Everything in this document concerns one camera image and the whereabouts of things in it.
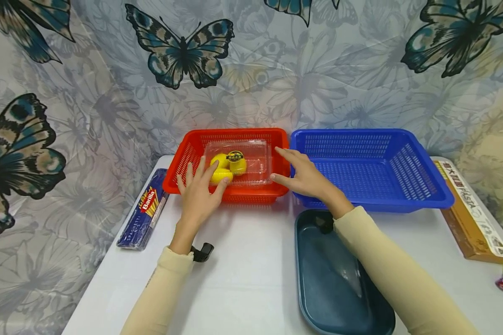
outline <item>butterfly print curtain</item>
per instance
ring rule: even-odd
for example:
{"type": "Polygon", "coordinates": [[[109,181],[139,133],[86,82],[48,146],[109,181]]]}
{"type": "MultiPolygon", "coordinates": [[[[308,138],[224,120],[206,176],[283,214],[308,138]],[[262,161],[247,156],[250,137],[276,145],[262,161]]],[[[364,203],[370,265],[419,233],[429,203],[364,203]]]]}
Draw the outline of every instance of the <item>butterfly print curtain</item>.
{"type": "Polygon", "coordinates": [[[503,227],[503,0],[1,0],[0,335],[60,334],[215,127],[405,128],[503,227]]]}

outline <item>barilla logo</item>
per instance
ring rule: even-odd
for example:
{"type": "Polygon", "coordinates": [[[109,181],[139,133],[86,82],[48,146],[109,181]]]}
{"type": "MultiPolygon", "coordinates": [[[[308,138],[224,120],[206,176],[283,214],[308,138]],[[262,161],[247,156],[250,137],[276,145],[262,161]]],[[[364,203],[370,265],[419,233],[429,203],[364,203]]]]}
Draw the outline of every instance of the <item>barilla logo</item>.
{"type": "Polygon", "coordinates": [[[156,199],[156,190],[154,190],[152,187],[149,187],[149,191],[144,193],[142,198],[143,202],[140,208],[141,212],[145,213],[150,208],[151,204],[153,203],[153,200],[156,199]]]}

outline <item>floral pattern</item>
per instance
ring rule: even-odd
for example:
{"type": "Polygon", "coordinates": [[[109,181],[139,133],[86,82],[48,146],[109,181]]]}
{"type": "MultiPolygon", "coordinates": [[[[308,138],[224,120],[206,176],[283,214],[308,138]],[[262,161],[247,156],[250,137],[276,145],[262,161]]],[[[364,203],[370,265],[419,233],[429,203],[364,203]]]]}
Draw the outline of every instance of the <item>floral pattern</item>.
{"type": "Polygon", "coordinates": [[[16,223],[0,235],[0,335],[60,334],[154,162],[194,128],[405,128],[453,159],[503,227],[503,32],[442,78],[459,67],[419,71],[417,50],[405,58],[428,0],[336,3],[313,0],[306,27],[263,0],[75,0],[74,43],[37,26],[62,64],[37,63],[0,29],[0,112],[36,94],[67,159],[43,200],[7,197],[16,223]],[[217,85],[157,83],[125,3],[178,36],[233,22],[217,85]]]}

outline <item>finger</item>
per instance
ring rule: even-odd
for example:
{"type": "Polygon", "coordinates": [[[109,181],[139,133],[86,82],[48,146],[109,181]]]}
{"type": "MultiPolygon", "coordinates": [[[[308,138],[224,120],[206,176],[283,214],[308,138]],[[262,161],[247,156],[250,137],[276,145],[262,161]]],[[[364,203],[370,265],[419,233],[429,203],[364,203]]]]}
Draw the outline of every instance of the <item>finger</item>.
{"type": "Polygon", "coordinates": [[[297,181],[294,180],[293,178],[285,177],[285,176],[279,175],[277,173],[273,173],[272,175],[270,175],[270,179],[272,179],[273,182],[275,182],[275,183],[278,183],[280,185],[287,187],[291,191],[294,191],[294,188],[297,183],[297,181]]]}
{"type": "Polygon", "coordinates": [[[186,184],[190,185],[194,180],[194,167],[192,166],[192,162],[189,162],[186,169],[186,184]]]}
{"type": "Polygon", "coordinates": [[[194,179],[200,180],[201,177],[203,177],[204,172],[205,172],[205,156],[201,156],[201,159],[199,160],[199,166],[197,167],[194,179]]]}
{"type": "Polygon", "coordinates": [[[300,151],[293,149],[286,149],[286,150],[292,153],[298,159],[309,160],[309,157],[305,153],[301,153],[300,151]]]}
{"type": "Polygon", "coordinates": [[[221,200],[221,196],[224,195],[224,191],[227,188],[228,184],[229,178],[224,177],[224,179],[221,180],[218,186],[216,186],[216,190],[212,193],[212,195],[221,200]]]}
{"type": "Polygon", "coordinates": [[[209,166],[209,168],[206,169],[205,173],[203,174],[202,181],[209,183],[209,180],[212,178],[212,175],[215,173],[215,170],[218,168],[219,164],[220,162],[216,160],[213,165],[209,166]]]}
{"type": "Polygon", "coordinates": [[[292,152],[290,152],[289,149],[282,149],[279,147],[275,147],[274,149],[280,156],[285,158],[287,162],[293,164],[294,166],[298,165],[298,158],[292,152]]]}
{"type": "Polygon", "coordinates": [[[179,189],[179,193],[183,195],[186,187],[184,186],[183,178],[181,175],[177,175],[177,188],[179,189]]]}

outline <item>sleeve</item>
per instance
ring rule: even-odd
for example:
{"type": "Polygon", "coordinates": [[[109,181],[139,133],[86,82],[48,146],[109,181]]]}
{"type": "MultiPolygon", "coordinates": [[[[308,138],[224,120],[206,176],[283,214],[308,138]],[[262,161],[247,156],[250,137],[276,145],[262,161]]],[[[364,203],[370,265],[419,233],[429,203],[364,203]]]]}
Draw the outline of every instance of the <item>sleeve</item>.
{"type": "Polygon", "coordinates": [[[165,247],[121,335],[165,335],[193,265],[194,253],[178,255],[165,247]]]}
{"type": "Polygon", "coordinates": [[[362,207],[335,220],[334,227],[411,335],[479,334],[445,290],[362,207]]]}

